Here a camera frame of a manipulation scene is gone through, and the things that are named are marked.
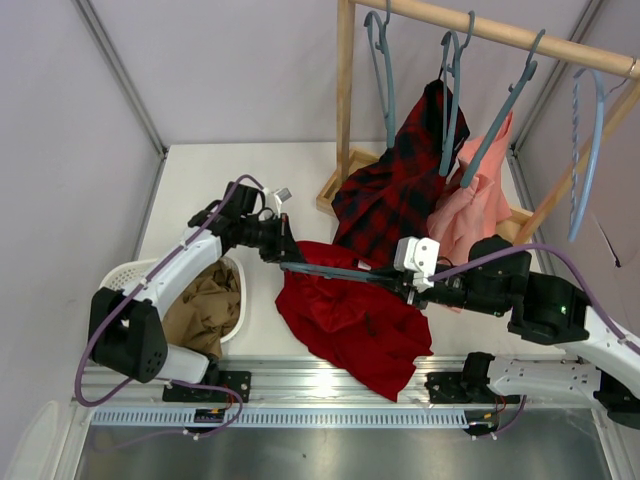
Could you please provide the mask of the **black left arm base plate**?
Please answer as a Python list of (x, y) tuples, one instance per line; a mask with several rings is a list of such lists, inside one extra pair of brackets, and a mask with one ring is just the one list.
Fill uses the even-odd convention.
[[(244, 402), (248, 402), (251, 373), (215, 369), (206, 373), (200, 384), (229, 389), (238, 394)], [(228, 403), (234, 402), (235, 398), (221, 391), (173, 385), (171, 388), (164, 387), (162, 400), (168, 403)]]

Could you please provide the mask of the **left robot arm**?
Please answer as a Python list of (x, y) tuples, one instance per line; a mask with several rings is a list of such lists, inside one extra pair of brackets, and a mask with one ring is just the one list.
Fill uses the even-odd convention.
[(266, 263), (301, 260), (282, 210), (290, 196), (286, 188), (229, 183), (222, 199), (188, 221), (179, 243), (163, 258), (124, 286), (102, 287), (94, 294), (89, 359), (140, 383), (201, 382), (210, 359), (171, 344), (162, 320), (197, 274), (232, 248), (255, 248)]

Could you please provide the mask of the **red skirt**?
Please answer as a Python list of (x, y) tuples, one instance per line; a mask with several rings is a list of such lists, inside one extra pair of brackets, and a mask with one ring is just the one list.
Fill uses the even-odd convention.
[(286, 271), (275, 305), (311, 354), (392, 402), (432, 354), (427, 317), (382, 287)]

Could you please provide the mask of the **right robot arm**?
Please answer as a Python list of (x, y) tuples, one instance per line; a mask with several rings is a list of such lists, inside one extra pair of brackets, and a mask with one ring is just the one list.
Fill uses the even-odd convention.
[(622, 426), (639, 427), (639, 339), (617, 324), (577, 277), (573, 282), (531, 271), (532, 245), (494, 235), (476, 242), (460, 266), (439, 264), (431, 239), (400, 241), (394, 264), (368, 275), (413, 307), (430, 303), (495, 317), (520, 339), (557, 347), (572, 362), (537, 363), (484, 352), (467, 355), (455, 374), (434, 373), (434, 403), (489, 403), (549, 397), (603, 410)]

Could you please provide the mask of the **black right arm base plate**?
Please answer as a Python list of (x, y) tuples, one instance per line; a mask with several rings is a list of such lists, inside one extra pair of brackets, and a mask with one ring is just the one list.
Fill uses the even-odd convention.
[(424, 384), (433, 404), (481, 404), (515, 405), (520, 395), (499, 395), (482, 381), (467, 381), (461, 372), (430, 372)]

